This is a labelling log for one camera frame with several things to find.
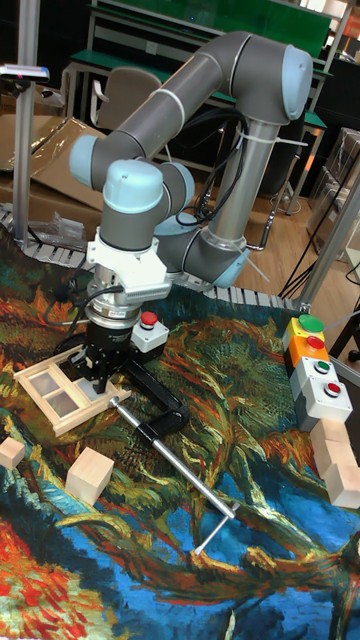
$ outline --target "wooden block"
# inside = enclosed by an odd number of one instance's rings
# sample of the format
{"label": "wooden block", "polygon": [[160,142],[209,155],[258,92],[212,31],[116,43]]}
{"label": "wooden block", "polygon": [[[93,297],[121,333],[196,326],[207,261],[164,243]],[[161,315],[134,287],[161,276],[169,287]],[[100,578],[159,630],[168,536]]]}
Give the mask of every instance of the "wooden block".
{"label": "wooden block", "polygon": [[320,441],[316,446],[316,450],[314,450],[314,459],[320,478],[324,478],[324,473],[333,464],[349,467],[358,466],[348,442]]}
{"label": "wooden block", "polygon": [[328,420],[328,418],[320,418],[319,422],[310,432],[310,438],[314,452],[321,450],[325,440],[350,444],[345,423]]}
{"label": "wooden block", "polygon": [[0,465],[12,471],[25,455],[25,445],[13,438],[6,438],[0,444]]}
{"label": "wooden block", "polygon": [[93,505],[108,484],[113,466],[113,460],[86,447],[68,471],[66,493]]}
{"label": "wooden block", "polygon": [[336,507],[360,507],[360,468],[333,464],[324,473],[331,504]]}

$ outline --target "black bracket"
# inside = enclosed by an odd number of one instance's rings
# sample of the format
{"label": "black bracket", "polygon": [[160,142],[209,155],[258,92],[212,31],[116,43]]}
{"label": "black bracket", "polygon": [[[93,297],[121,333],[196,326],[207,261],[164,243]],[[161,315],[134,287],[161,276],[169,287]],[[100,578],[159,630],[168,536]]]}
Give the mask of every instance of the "black bracket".
{"label": "black bracket", "polygon": [[137,431],[147,443],[152,444],[154,440],[178,431],[187,422],[189,409],[139,362],[128,360],[124,370],[135,380],[137,387],[165,409],[161,415],[138,425]]}

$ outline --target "red button cap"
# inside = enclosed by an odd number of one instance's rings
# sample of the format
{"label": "red button cap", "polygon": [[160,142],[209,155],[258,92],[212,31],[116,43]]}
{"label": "red button cap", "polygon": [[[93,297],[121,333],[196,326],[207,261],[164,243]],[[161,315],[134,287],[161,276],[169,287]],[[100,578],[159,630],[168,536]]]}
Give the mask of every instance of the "red button cap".
{"label": "red button cap", "polygon": [[325,342],[321,340],[321,338],[317,338],[316,336],[308,336],[306,338],[306,342],[308,343],[311,349],[323,349],[325,347]]}
{"label": "red button cap", "polygon": [[341,391],[339,385],[335,384],[335,382],[329,382],[327,386],[328,386],[328,389],[330,389],[330,391],[333,391],[334,393],[340,393]]}
{"label": "red button cap", "polygon": [[144,311],[141,314],[141,324],[145,324],[148,327],[152,327],[156,323],[157,323],[156,313],[153,313],[152,311]]}

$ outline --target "colorful fabric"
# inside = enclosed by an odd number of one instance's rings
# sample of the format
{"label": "colorful fabric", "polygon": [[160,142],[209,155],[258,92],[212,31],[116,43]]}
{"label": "colorful fabric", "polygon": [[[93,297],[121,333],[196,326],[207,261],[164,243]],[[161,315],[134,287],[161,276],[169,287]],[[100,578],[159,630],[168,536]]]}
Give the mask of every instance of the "colorful fabric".
{"label": "colorful fabric", "polygon": [[[165,442],[240,503],[196,556],[222,515],[116,411],[56,439],[14,382],[65,335],[42,313],[69,271],[0,236],[0,441],[26,447],[17,469],[0,468],[0,636],[358,640],[359,513],[329,504],[297,428],[280,340],[289,312],[179,287],[154,305],[171,334],[148,367],[190,409]],[[65,305],[57,319],[67,315]],[[126,406],[153,415],[136,390]],[[87,446],[115,460],[94,507],[64,492]]]}

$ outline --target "light blue joint cap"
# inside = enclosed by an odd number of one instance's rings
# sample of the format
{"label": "light blue joint cap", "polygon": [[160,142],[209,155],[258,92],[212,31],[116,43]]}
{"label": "light blue joint cap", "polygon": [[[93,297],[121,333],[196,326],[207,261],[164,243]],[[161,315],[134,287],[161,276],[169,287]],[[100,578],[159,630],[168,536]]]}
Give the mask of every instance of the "light blue joint cap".
{"label": "light blue joint cap", "polygon": [[178,172],[181,174],[182,179],[184,180],[185,200],[184,204],[182,205],[182,208],[184,208],[187,204],[189,204],[191,198],[193,198],[195,195],[195,181],[192,173],[187,167],[184,167],[184,165],[180,164],[180,162],[164,162],[163,164],[171,164],[173,167],[176,167]]}
{"label": "light blue joint cap", "polygon": [[90,189],[93,188],[91,182],[91,160],[95,142],[99,140],[97,136],[81,136],[74,143],[69,158],[71,175]]}
{"label": "light blue joint cap", "polygon": [[310,55],[289,44],[283,58],[282,92],[284,109],[290,120],[297,120],[303,112],[311,87],[312,73]]}
{"label": "light blue joint cap", "polygon": [[139,160],[115,160],[107,172],[104,201],[114,211],[136,214],[159,204],[163,175],[151,164]]}
{"label": "light blue joint cap", "polygon": [[212,283],[214,287],[220,287],[221,289],[227,289],[228,287],[231,287],[233,282],[238,277],[239,273],[245,267],[245,264],[247,262],[245,256],[248,256],[249,254],[250,250],[244,249],[244,251],[236,258],[236,260],[230,265],[230,267],[228,267],[226,271],[224,271],[224,273],[222,273],[221,276],[219,276],[215,280],[215,282]]}
{"label": "light blue joint cap", "polygon": [[[194,216],[190,213],[182,213],[181,218],[183,222],[196,222]],[[155,229],[154,235],[161,238],[163,236],[179,236],[182,233],[188,233],[191,229],[195,229],[195,225],[193,227],[186,227],[176,220],[175,216],[171,216],[171,218],[167,218],[164,222],[160,222]]]}

